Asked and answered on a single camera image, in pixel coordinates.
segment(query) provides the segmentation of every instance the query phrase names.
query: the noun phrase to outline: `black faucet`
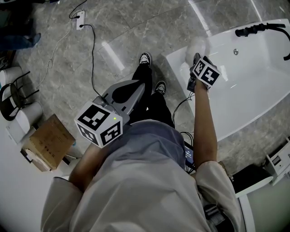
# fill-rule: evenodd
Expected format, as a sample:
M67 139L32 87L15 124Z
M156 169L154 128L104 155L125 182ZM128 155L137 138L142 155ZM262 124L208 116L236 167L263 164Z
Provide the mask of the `black faucet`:
M269 30L283 32L290 41L289 34L285 30L281 29L285 27L286 27L285 24L268 24L267 23L266 25L259 24L259 25L254 25L252 27L246 27L244 29L236 30L235 33L237 37L241 37L241 36L248 37L249 34L257 34L258 31L265 31L269 29ZM290 60L290 54L288 56L285 56L284 60Z

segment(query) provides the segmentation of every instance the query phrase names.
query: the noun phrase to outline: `electrical outlet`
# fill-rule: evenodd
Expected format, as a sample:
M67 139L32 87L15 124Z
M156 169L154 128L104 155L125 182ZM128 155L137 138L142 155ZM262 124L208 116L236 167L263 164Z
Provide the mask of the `electrical outlet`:
M80 25L84 25L85 24L86 12L85 11L80 11L80 12L77 13L77 16L80 16L77 19L77 30L82 30L84 27L80 27Z

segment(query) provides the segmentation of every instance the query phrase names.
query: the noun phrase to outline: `marble floor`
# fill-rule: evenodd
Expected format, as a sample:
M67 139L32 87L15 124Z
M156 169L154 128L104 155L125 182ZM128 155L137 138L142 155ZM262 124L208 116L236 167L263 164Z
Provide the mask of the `marble floor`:
M35 4L32 17L40 42L17 52L15 62L31 71L27 84L36 87L46 73L53 49L69 30L69 13L83 0L60 0ZM185 96L169 68L164 53L186 46L195 36L211 36L224 30L270 19L290 18L287 0L88 0L78 9L86 11L86 23L96 32L94 82L103 93L111 84L130 79L143 51L152 54L155 82L165 79L165 95L171 112ZM93 34L90 27L76 30L59 43L53 65L40 85L36 100L44 119L55 113L77 140L74 152L81 155L89 142L81 137L74 117L92 89ZM251 163L259 164L290 134L290 95L265 115L218 143L218 160L233 174ZM179 131L193 131L188 103L175 116Z

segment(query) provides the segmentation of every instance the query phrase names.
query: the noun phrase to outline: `black sneaker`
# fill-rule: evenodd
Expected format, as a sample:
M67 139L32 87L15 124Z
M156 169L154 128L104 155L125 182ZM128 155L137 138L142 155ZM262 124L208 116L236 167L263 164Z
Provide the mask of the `black sneaker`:
M166 91L166 83L164 81L159 81L155 87L155 92L159 92L164 96L165 91Z
M150 53L142 53L142 55L140 56L139 64L147 64L148 67L151 67Z

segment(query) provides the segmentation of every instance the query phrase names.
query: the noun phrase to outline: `cardboard box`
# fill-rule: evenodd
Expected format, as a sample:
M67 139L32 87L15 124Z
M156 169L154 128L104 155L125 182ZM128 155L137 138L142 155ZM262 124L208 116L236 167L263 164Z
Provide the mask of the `cardboard box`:
M23 149L29 149L55 170L74 142L74 137L54 114L30 136Z

